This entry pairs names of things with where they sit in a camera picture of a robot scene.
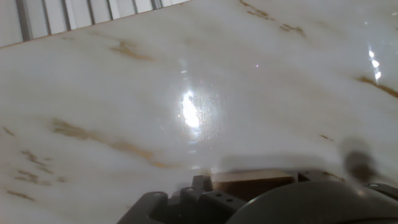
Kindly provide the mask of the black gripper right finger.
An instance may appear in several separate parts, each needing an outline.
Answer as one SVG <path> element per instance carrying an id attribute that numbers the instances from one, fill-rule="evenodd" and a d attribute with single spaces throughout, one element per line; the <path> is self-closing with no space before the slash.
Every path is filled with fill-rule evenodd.
<path id="1" fill-rule="evenodd" d="M 397 200 L 397 187 L 393 185 L 389 185 L 382 182 L 357 182 L 354 179 L 344 179 L 335 174 L 324 170 L 308 170 L 308 171 L 300 171 L 297 176 L 298 182 L 319 182 L 319 181 L 334 181 L 334 182 L 342 182 L 350 187 L 355 187 L 356 190 L 359 190 L 359 186 L 366 187 L 367 189 L 371 189 L 373 191 L 379 192 L 389 198 L 393 198 Z"/>

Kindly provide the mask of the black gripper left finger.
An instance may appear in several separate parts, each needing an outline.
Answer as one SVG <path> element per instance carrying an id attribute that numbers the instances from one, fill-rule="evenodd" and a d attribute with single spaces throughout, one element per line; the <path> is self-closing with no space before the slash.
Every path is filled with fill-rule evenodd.
<path id="1" fill-rule="evenodd" d="M 209 177 L 196 175 L 191 186 L 172 196 L 165 192 L 144 194 L 118 224 L 226 223 L 245 204 L 244 200 L 213 190 Z"/>

